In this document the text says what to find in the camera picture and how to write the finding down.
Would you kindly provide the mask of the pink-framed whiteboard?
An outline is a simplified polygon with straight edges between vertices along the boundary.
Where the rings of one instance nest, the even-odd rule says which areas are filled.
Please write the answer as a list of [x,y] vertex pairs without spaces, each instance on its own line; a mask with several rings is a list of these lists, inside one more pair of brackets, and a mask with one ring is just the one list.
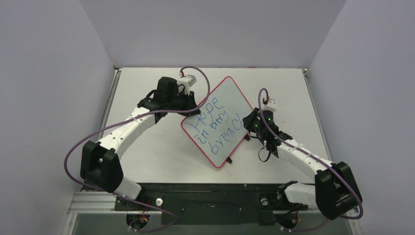
[[186,117],[181,128],[215,168],[221,168],[248,131],[242,119],[253,110],[230,76],[210,92],[201,113]]

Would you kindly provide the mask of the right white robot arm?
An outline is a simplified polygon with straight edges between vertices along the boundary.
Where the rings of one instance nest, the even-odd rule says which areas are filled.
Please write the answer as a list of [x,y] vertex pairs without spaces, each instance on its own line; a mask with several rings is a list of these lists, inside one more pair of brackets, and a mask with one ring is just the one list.
[[334,220],[362,205],[363,199],[349,165],[312,154],[275,125],[272,111],[255,108],[242,121],[244,128],[255,134],[269,155],[289,162],[313,181],[310,185],[291,181],[280,186],[276,195],[280,208],[303,204],[317,208],[324,217]]

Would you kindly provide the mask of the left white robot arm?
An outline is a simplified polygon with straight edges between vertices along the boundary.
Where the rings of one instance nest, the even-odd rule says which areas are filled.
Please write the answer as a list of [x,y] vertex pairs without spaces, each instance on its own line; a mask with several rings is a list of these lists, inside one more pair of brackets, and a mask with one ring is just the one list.
[[143,98],[127,118],[127,123],[111,131],[97,142],[88,141],[82,149],[80,176],[106,192],[127,197],[127,205],[135,211],[144,208],[146,197],[142,187],[126,177],[120,159],[132,143],[147,129],[167,115],[168,110],[180,111],[184,117],[200,114],[190,87],[193,75],[179,80],[161,77],[157,88]]

